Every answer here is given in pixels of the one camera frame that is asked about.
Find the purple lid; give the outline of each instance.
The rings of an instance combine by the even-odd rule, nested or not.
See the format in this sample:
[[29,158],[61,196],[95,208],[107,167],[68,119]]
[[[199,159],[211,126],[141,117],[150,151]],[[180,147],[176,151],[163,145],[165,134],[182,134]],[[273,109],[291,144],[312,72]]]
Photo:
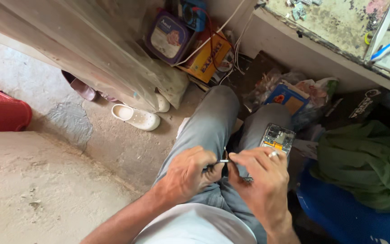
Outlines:
[[189,31],[177,18],[166,11],[160,12],[147,36],[146,46],[168,64],[176,64],[189,40]]

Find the disassembled smartphone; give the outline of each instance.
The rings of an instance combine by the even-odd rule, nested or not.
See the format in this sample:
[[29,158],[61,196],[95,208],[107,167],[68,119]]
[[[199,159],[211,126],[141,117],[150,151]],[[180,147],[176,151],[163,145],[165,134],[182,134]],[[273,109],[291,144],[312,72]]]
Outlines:
[[283,151],[288,156],[295,137],[296,133],[293,131],[270,123],[264,132],[260,147],[273,147]]

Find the red wire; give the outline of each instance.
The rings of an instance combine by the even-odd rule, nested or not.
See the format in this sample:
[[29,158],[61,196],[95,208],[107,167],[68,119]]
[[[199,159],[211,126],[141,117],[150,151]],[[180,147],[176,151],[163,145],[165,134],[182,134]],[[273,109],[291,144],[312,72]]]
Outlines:
[[[218,70],[218,68],[216,67],[215,57],[214,57],[214,54],[213,54],[213,32],[212,32],[212,31],[213,31],[213,25],[211,24],[210,16],[209,16],[209,14],[207,13],[207,11],[205,11],[205,10],[202,9],[202,8],[193,7],[192,10],[194,10],[194,11],[201,10],[202,12],[204,12],[204,14],[205,14],[205,15],[207,16],[207,18],[209,19],[209,25],[210,25],[210,26],[209,26],[209,30],[210,30],[210,57],[211,57],[211,59],[212,59],[214,68],[215,68],[216,70]],[[231,44],[231,42],[229,42],[226,38],[224,38],[223,36],[221,36],[219,33],[216,33],[216,32],[215,32],[215,34],[217,34],[217,36],[219,36],[220,38],[222,38],[222,39],[224,39],[226,42],[228,42],[228,43],[230,44],[230,46],[231,46],[231,49],[233,50],[233,53],[235,53],[234,47],[233,47],[233,45]],[[233,66],[231,67],[231,69],[234,68],[234,58],[233,58],[233,60],[232,60]]]

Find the concrete floor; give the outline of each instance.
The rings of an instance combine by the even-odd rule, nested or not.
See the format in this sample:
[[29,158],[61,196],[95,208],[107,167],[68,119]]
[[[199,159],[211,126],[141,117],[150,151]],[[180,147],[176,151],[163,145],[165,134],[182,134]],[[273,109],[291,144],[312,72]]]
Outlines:
[[[140,193],[151,187],[174,144],[179,125],[190,117],[203,95],[190,85],[179,110],[158,113],[159,127],[152,132],[142,131],[116,120],[111,115],[114,103],[102,97],[95,102],[79,97],[59,69],[1,44],[0,89],[31,106],[33,120],[27,130],[48,132],[78,147]],[[60,117],[78,114],[75,119],[84,119],[86,115],[85,124],[91,132],[76,124],[67,128],[65,122],[55,119],[53,112],[61,110],[69,113]]]
[[37,132],[0,132],[0,243],[79,243],[139,197],[81,153]]

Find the red plastic stool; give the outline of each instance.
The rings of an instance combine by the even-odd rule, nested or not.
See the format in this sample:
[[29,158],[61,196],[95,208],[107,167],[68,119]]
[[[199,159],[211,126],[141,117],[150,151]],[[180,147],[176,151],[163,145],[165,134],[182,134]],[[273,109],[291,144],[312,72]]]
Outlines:
[[31,122],[30,106],[0,91],[0,131],[22,131]]

